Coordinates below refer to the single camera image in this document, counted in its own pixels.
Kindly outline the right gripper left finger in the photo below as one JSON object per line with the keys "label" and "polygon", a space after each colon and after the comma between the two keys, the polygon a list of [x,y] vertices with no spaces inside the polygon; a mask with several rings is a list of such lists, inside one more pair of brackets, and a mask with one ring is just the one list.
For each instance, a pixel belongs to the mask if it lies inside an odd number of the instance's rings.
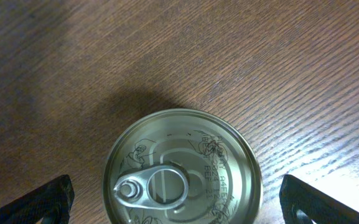
{"label": "right gripper left finger", "polygon": [[0,223],[67,224],[75,193],[69,175],[61,175],[0,208]]}

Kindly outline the silver tin can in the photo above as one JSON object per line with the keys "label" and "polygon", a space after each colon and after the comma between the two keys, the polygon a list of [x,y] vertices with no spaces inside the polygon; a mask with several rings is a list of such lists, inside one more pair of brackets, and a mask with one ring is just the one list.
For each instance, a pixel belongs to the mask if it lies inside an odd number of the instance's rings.
{"label": "silver tin can", "polygon": [[261,170],[245,138],[203,111],[170,109],[116,140],[102,181],[111,223],[253,223]]}

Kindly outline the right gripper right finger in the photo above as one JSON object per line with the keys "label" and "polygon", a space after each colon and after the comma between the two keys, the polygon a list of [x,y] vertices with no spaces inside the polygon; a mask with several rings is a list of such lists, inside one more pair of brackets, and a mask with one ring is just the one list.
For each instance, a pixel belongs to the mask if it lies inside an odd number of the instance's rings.
{"label": "right gripper right finger", "polygon": [[359,212],[293,175],[282,180],[279,199],[286,224],[359,223]]}

